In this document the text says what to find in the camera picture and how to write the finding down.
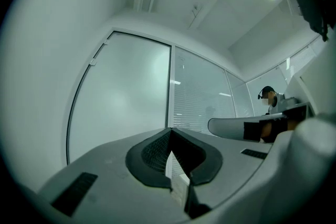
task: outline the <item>black panel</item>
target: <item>black panel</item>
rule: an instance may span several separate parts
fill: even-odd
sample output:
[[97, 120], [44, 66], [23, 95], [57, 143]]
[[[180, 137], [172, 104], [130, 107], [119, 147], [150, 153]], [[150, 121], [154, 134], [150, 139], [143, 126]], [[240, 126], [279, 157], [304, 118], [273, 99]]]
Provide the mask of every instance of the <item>black panel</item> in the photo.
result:
[[248, 156], [259, 158], [259, 159], [265, 159], [267, 157], [267, 153], [260, 152], [260, 151], [248, 150], [248, 149], [243, 150], [242, 153], [245, 154], [245, 155], [248, 155]]
[[261, 128], [259, 122], [244, 122], [244, 139], [259, 142], [260, 136]]
[[222, 166], [223, 158], [216, 148], [171, 128], [132, 147], [126, 155], [126, 166], [147, 186], [171, 188], [165, 176], [171, 151], [194, 186], [210, 182]]
[[97, 177], [97, 175], [82, 173], [51, 205], [71, 217]]

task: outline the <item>ceiling fixture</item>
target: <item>ceiling fixture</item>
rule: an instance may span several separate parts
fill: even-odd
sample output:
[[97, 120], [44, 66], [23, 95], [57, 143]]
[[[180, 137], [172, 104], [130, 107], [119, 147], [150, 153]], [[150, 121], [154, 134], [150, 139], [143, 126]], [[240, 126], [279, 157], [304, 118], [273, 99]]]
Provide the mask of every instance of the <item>ceiling fixture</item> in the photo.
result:
[[222, 92], [220, 92], [219, 94], [220, 94], [220, 95], [224, 95], [224, 96], [229, 96], [229, 97], [231, 97], [231, 95], [230, 95], [230, 94], [227, 94], [227, 93], [222, 93]]

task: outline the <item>glass wall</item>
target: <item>glass wall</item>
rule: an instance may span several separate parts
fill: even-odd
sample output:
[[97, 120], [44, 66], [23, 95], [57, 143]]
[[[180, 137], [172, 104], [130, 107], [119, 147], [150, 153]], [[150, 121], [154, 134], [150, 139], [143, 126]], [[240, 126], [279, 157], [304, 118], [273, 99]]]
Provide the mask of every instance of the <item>glass wall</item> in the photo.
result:
[[101, 144], [166, 126], [170, 47], [114, 33], [88, 70], [71, 117], [71, 162]]
[[268, 112], [268, 105], [258, 99], [258, 94], [265, 86], [271, 86], [277, 93], [284, 93], [287, 87], [286, 81], [279, 67], [273, 68], [260, 77], [246, 83], [251, 94], [251, 100], [255, 116], [265, 115]]
[[314, 51], [310, 47], [306, 47], [280, 64], [281, 72], [284, 75], [287, 84], [289, 84], [294, 74], [308, 64], [313, 58], [315, 58]]
[[246, 83], [229, 72], [226, 72], [226, 74], [231, 86], [236, 117], [245, 118], [254, 116], [251, 98]]
[[236, 117], [225, 70], [180, 48], [174, 94], [174, 127], [210, 134], [209, 119]]

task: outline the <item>vent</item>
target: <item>vent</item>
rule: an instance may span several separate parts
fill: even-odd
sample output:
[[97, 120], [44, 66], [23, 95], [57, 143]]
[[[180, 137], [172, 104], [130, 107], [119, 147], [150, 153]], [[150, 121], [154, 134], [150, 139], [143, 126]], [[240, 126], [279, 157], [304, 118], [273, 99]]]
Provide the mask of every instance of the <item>vent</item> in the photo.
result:
[[267, 156], [267, 153], [260, 152], [260, 151], [247, 150], [247, 149], [243, 150], [242, 153], [245, 155], [251, 156], [251, 157], [259, 158], [259, 159], [265, 159]]
[[51, 205], [71, 217], [97, 177], [97, 175], [82, 173]]

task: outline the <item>wall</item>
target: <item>wall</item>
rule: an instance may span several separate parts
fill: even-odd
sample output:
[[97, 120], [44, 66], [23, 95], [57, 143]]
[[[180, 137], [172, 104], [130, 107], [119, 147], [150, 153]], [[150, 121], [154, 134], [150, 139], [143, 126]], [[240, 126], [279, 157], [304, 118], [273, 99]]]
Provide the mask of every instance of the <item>wall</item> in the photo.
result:
[[64, 115], [83, 64], [125, 0], [15, 0], [0, 36], [0, 133], [32, 190], [66, 165]]
[[295, 54], [317, 35], [302, 16], [290, 15], [277, 6], [229, 51], [243, 79], [249, 81]]
[[336, 113], [336, 34], [329, 32], [328, 45], [302, 72], [316, 113]]
[[221, 51], [212, 49], [214, 41], [199, 34], [195, 30], [185, 29], [182, 22], [155, 13], [135, 12], [125, 9], [116, 14], [107, 23], [111, 28], [126, 29], [147, 35], [161, 42], [176, 44], [201, 55], [219, 66], [241, 77], [231, 53], [223, 48]]

